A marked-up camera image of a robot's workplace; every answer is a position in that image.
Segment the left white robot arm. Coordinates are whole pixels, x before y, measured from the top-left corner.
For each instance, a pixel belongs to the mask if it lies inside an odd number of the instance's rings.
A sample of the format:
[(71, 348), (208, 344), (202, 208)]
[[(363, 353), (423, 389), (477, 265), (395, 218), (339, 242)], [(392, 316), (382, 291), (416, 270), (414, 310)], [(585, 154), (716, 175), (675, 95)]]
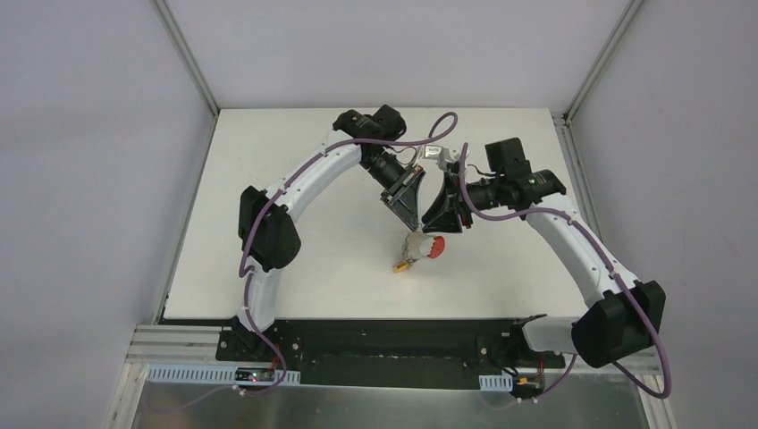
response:
[(406, 141), (407, 124), (401, 114), (382, 105), (373, 114), (356, 110), (341, 113), (309, 157), (280, 180), (264, 189), (249, 186), (240, 195), (238, 235), (242, 256), (239, 276), (244, 279), (238, 318), (244, 331), (238, 348), (251, 361), (266, 359), (273, 338), (265, 330), (274, 320), (274, 301), (282, 270), (301, 249), (296, 223), (310, 204), (338, 177), (355, 166), (379, 183), (387, 206), (411, 229), (418, 227), (417, 202), (404, 203), (423, 173), (403, 164), (398, 147), (418, 149), (437, 141), (430, 133)]

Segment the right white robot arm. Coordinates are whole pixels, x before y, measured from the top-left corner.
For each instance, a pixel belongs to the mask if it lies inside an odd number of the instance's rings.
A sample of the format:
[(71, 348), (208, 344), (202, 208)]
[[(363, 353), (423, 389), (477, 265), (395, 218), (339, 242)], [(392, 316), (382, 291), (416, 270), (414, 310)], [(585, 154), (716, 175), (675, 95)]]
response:
[[(486, 145), (490, 171), (465, 180), (466, 155), (426, 145), (424, 159), (443, 172), (438, 197), (422, 217), (424, 232), (458, 233), (478, 217), (520, 218), (550, 246), (579, 289), (587, 307), (577, 318), (539, 316), (523, 322), (509, 339), (512, 362), (530, 366), (544, 351), (579, 355), (589, 366), (616, 365), (622, 358), (654, 348), (666, 357), (659, 336), (666, 295), (655, 281), (641, 282), (590, 230), (566, 187), (549, 170), (535, 171), (518, 138)], [(510, 214), (496, 216), (494, 208)]]

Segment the yellow tag key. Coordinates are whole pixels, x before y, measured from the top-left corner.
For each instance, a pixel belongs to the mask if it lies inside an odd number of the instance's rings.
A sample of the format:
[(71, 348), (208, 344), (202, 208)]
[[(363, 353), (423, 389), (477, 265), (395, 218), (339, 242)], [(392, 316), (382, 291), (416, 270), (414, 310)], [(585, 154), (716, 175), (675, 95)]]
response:
[(402, 260), (395, 264), (392, 268), (394, 273), (402, 273), (410, 269), (417, 261), (416, 260)]

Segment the grey red keyring holder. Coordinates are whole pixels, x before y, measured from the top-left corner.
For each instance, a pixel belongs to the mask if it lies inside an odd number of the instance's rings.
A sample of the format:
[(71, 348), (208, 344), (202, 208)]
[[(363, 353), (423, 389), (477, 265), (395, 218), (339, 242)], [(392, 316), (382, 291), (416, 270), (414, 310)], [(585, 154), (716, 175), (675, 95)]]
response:
[(446, 248), (442, 235), (425, 233), (421, 230), (409, 232), (401, 246), (400, 265), (413, 265), (422, 259), (436, 259)]

